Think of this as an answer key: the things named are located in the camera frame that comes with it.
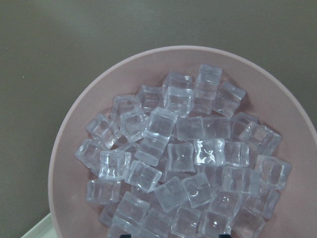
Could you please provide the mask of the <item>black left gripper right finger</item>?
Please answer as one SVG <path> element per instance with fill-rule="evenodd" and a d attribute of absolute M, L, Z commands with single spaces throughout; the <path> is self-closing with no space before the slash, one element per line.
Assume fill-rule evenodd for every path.
<path fill-rule="evenodd" d="M 218 238 L 231 238 L 230 234 L 219 234 Z"/>

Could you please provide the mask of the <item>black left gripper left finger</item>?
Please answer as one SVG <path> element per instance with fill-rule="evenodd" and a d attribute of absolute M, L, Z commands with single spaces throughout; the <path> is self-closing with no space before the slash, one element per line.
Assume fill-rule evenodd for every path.
<path fill-rule="evenodd" d="M 122 234 L 119 238 L 131 238 L 131 234 Z"/>

